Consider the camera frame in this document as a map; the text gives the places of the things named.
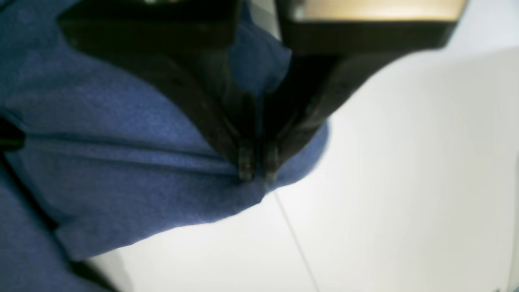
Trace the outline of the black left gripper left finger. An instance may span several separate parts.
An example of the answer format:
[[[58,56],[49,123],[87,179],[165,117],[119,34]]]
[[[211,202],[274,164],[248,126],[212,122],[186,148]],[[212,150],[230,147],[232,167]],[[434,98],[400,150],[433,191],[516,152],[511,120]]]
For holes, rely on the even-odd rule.
[[[59,15],[59,27],[72,48],[160,91],[249,181],[255,102],[228,54],[241,8],[241,0],[81,0]]]

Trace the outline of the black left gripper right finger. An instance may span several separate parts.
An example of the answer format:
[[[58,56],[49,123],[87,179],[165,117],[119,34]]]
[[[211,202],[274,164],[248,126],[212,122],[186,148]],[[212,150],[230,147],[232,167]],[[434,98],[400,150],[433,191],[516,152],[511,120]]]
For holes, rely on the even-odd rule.
[[[263,165],[274,181],[370,77],[414,52],[443,48],[465,0],[276,0],[290,67],[265,98]]]

